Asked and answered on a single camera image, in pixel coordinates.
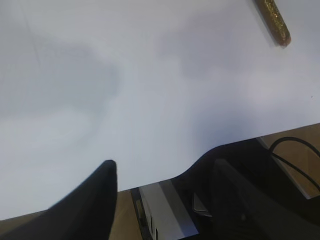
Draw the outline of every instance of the gold glitter pen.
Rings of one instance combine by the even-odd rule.
[[[274,0],[254,0],[273,38],[283,47],[291,42],[289,30]]]

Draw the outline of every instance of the black object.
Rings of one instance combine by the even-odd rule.
[[[117,203],[117,165],[105,161],[80,186],[0,240],[107,240]]]
[[[279,239],[279,231],[290,239],[320,239],[320,196],[306,199],[256,139],[210,150],[172,182],[196,193],[209,210],[212,239],[273,240]],[[181,198],[188,198],[178,192]],[[267,224],[267,229],[259,217],[277,222],[276,227]]]

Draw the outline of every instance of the black wire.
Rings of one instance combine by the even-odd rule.
[[[277,154],[271,152],[271,155],[274,156],[275,158],[279,159],[281,162],[287,164],[288,166],[290,166],[291,168],[293,168],[294,170],[296,170],[298,173],[300,173],[302,176],[304,176],[306,179],[308,179],[310,181],[310,183],[312,183],[316,189],[318,189],[318,191],[320,192],[320,186],[318,185],[318,183],[313,180],[308,174],[306,174],[304,171],[302,171],[300,168],[296,167],[295,165],[293,165],[291,162],[285,160],[284,158],[278,156]]]
[[[302,140],[300,138],[297,137],[293,137],[293,136],[285,136],[285,137],[281,137],[278,140],[276,140],[269,148],[269,152],[272,156],[274,156],[275,158],[279,159],[281,162],[287,164],[288,166],[290,166],[291,168],[293,168],[294,170],[296,170],[298,173],[300,173],[302,176],[304,176],[306,179],[308,179],[315,187],[316,189],[318,189],[318,191],[320,192],[320,186],[317,184],[317,182],[315,180],[313,180],[308,174],[306,174],[304,171],[302,171],[300,168],[298,168],[297,166],[293,165],[291,162],[285,160],[283,157],[280,157],[279,155],[274,153],[275,148],[282,142],[286,142],[286,141],[294,141],[294,142],[298,142],[301,143],[305,146],[307,146],[308,148],[310,148],[319,158],[320,158],[320,151],[318,149],[316,149],[312,144],[310,144],[309,142]]]
[[[319,158],[320,158],[320,151],[318,149],[316,149],[311,143],[302,140],[300,138],[297,137],[293,137],[293,136],[285,136],[285,137],[281,137],[278,140],[276,140],[274,143],[272,143],[272,145],[269,148],[270,152],[274,152],[275,148],[282,142],[286,142],[286,141],[293,141],[293,142],[298,142],[301,143],[303,145],[306,145],[308,148],[310,148]]]

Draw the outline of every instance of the wooden surface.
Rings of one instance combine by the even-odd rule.
[[[41,212],[0,221],[0,235],[27,223]],[[109,240],[142,240],[136,212],[129,190],[118,193],[114,222]]]
[[[118,193],[109,240],[142,240],[130,191]]]
[[[320,124],[267,135],[263,137],[263,140],[270,146],[282,137],[303,139],[320,150]],[[286,141],[280,143],[274,152],[296,165],[320,184],[320,159],[308,147],[298,142]],[[320,195],[319,191],[305,177],[286,164],[282,163],[282,165],[307,196],[312,198]]]

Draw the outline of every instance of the white surface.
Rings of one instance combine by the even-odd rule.
[[[159,240],[179,240],[199,233],[170,180],[142,186],[139,191],[154,240],[157,240],[156,229]]]
[[[106,159],[125,190],[320,122],[320,1],[277,3],[285,49],[251,0],[1,0],[0,219]]]

